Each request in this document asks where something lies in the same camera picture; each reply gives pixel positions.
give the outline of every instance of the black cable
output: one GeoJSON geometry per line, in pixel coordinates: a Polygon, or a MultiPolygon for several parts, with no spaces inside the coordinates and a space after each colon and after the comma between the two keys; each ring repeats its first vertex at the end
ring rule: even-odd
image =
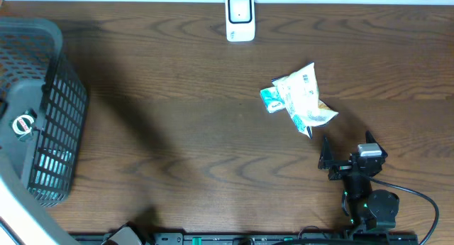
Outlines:
{"type": "Polygon", "coordinates": [[[296,245],[296,244],[328,244],[328,245],[387,245],[387,243],[373,241],[352,241],[347,239],[299,239],[281,241],[273,245],[296,245]]]}
{"type": "Polygon", "coordinates": [[[301,239],[301,236],[302,234],[304,233],[304,231],[306,231],[307,229],[309,228],[312,228],[312,229],[317,229],[322,235],[323,237],[325,237],[325,239],[329,239],[325,233],[323,231],[321,231],[321,229],[318,227],[318,226],[307,226],[307,227],[304,227],[301,231],[299,231],[298,233],[298,239],[301,239]]]}
{"type": "Polygon", "coordinates": [[[437,227],[438,218],[440,217],[440,211],[438,210],[437,204],[429,196],[424,195],[424,194],[422,194],[420,192],[417,192],[415,190],[406,188],[406,187],[401,187],[401,186],[398,186],[398,185],[393,185],[393,184],[386,183],[386,182],[383,182],[383,181],[380,181],[380,180],[376,180],[374,178],[369,177],[368,175],[366,175],[364,173],[361,173],[361,176],[363,176],[364,178],[366,178],[369,181],[372,181],[374,183],[377,183],[377,184],[380,184],[380,185],[386,185],[387,187],[392,187],[392,188],[399,189],[399,190],[402,190],[402,191],[405,191],[405,192],[409,192],[409,193],[414,194],[414,195],[418,195],[419,197],[424,198],[425,200],[430,202],[432,204],[433,208],[435,209],[435,219],[433,220],[432,227],[429,229],[427,235],[424,237],[424,239],[421,241],[421,243],[419,243],[419,245],[424,245],[429,240],[429,238],[431,238],[431,235],[432,235],[433,231],[435,231],[435,228],[437,227]]]}

